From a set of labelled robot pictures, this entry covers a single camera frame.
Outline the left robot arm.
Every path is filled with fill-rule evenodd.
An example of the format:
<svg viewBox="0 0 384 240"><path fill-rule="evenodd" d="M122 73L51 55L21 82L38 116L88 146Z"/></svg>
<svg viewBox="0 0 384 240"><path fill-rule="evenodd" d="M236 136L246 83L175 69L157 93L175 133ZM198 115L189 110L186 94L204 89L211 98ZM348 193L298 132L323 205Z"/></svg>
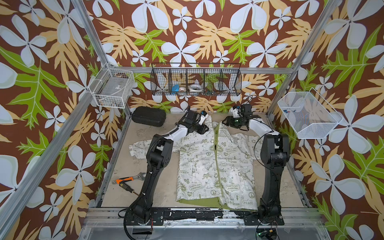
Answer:
<svg viewBox="0 0 384 240"><path fill-rule="evenodd" d="M175 141L196 132L205 134L209 127L204 124L208 118L206 111L196 112L190 109L175 123L175 128L166 134L155 134L146 154L146 177L137 199L128 207L125 219L132 218L138 224L146 224L151 217L154 193L164 168L169 164Z"/></svg>

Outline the white green printed jacket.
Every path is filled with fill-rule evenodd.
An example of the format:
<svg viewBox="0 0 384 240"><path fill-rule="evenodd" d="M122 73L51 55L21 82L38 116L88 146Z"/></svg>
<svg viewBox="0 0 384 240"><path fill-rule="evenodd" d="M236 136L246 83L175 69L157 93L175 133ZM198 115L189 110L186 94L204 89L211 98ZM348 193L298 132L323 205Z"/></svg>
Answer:
<svg viewBox="0 0 384 240"><path fill-rule="evenodd" d="M258 209L254 160L262 140L242 133L230 134L223 123L208 117L209 130L193 132L173 146L180 154L176 201L227 209Z"/></svg>

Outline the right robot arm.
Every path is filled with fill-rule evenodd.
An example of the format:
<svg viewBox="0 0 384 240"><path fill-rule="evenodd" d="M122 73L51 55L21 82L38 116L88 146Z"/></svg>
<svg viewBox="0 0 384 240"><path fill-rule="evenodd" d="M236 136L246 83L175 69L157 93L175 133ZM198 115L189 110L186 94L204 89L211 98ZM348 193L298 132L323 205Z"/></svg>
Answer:
<svg viewBox="0 0 384 240"><path fill-rule="evenodd" d="M258 208L258 219L263 224L284 225L280 187L284 168L290 158L289 137L273 130L261 118L254 116L228 116L224 124L236 129L246 126L263 140L259 162L265 168L265 186Z"/></svg>

